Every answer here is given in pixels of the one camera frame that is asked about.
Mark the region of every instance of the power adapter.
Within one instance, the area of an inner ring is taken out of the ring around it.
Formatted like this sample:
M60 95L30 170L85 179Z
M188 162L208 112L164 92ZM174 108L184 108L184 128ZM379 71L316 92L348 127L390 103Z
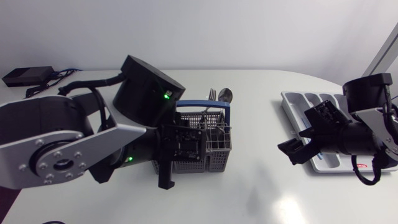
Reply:
M51 66L16 68L2 78L8 87L43 85L54 72Z

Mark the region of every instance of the bolt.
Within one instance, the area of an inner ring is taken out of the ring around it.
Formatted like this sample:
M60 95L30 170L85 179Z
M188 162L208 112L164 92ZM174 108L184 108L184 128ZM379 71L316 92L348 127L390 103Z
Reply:
M40 165L39 165L39 169L41 169L41 170L44 170L45 168L47 168L48 167L48 165L45 163L45 162L43 162L43 163L41 163Z
M57 151L57 152L55 152L54 154L52 154L55 158L59 158L59 157L61 157L62 156L62 152L60 152L60 151Z
M73 177L73 174L67 173L67 174L65 175L65 177L66 177L67 179L71 179L71 178Z
M47 175L45 176L45 179L46 179L46 180L52 180L52 179L54 179L54 175L53 175L53 174L47 174Z
M35 142L36 146L42 147L44 145L44 140L43 139L38 139Z
M84 162L82 162L80 165L79 165L79 168L81 168L81 169L84 169L86 167L86 164L84 163Z
M20 165L19 170L24 172L26 170L26 165L25 164Z
M79 159L81 157L81 152L76 152L74 156L76 159Z

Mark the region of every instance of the white tabletop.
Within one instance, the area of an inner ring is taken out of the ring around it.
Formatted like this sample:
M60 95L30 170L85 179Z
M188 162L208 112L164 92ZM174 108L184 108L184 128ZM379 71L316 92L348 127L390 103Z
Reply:
M116 170L98 184L90 173L71 182L24 189L4 223L395 223L398 174L375 186L354 174L317 174L293 166L277 148L294 137L281 91L341 93L319 78L275 70L165 70L187 89L183 100L205 100L210 88L233 91L233 149L224 173L174 174L175 187L157 187L150 162ZM75 80L118 71L78 72ZM25 88L0 88L0 103ZM56 93L56 88L43 94Z

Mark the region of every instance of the cable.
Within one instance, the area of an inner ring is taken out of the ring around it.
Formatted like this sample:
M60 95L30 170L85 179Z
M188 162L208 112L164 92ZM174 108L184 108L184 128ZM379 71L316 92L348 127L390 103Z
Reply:
M45 90L48 90L49 88L57 85L58 83L60 83L63 79L65 79L66 77L69 77L71 74L75 73L76 71L81 71L80 69L75 69L75 68L69 68L69 69L65 69L62 70L60 72L53 72L53 74L51 74L50 79L47 80L46 83L44 83L41 86L35 86L33 88L29 88L26 90L26 94L25 94L25 98L30 98L34 95L37 95ZM48 84L48 82L50 80L57 80L56 82L52 83L52 84Z
M97 104L98 104L98 108L99 108L99 113L101 115L101 130L104 131L106 130L108 127L106 125L106 115L105 115L105 104L104 101L102 99L101 94L99 93L99 91L94 88L94 87L89 87L89 89L91 90L91 92L93 92L96 100L97 100Z
M63 95L66 96L68 93L70 93L72 90L77 89L77 88L89 88L91 92L93 92L98 108L99 108L99 113L101 115L101 129L104 131L107 129L106 125L106 114L105 114L105 104L102 99L101 94L98 92L96 87L102 87L102 86L110 86L117 84L119 82L123 82L126 79L126 77L120 73L118 76L105 79L105 80L91 80L91 81L77 81L77 82L72 82L69 83L68 85L59 88L59 93L58 95Z
M77 81L73 83L69 83L68 85L59 88L58 95L66 96L72 90L77 88L89 88L89 87L102 87L102 86L111 86L120 82L123 82L126 77L120 73L116 77L105 79L105 80L92 80L92 81Z
M384 117L384 125L386 126L388 133L393 138L395 144L398 144L398 130L394 124L394 120L392 119L392 103L390 96L390 89L388 85L384 85L384 94L386 97L386 102L383 104L383 117Z
M362 176L361 172L358 169L358 165L356 163L356 156L352 155L351 156L351 163L353 165L353 170L356 174L356 176L358 177L358 179L368 185L368 186L372 186L375 185L377 182L379 182L380 177L381 177L381 169L377 167L377 165L375 165L374 161L372 161L372 166L373 166L373 174L374 174L374 178L373 180L368 180L367 178L365 178L364 176Z

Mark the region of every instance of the utensil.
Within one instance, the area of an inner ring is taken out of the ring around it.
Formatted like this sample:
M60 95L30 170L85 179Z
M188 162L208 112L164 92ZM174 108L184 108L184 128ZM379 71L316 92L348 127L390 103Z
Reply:
M217 95L216 90L210 88L209 100L216 101L216 95ZM207 111L209 109L210 109L210 107L206 107L206 109L202 112L203 114L202 114L201 119L199 121L199 125L202 124L205 129L207 129L207 119L205 117L205 113L207 113Z
M218 94L218 101L232 102L232 91L229 88L223 88Z
M210 93L209 93L209 100L216 101L217 93L216 90L210 88ZM210 107L207 107L203 112L206 113Z

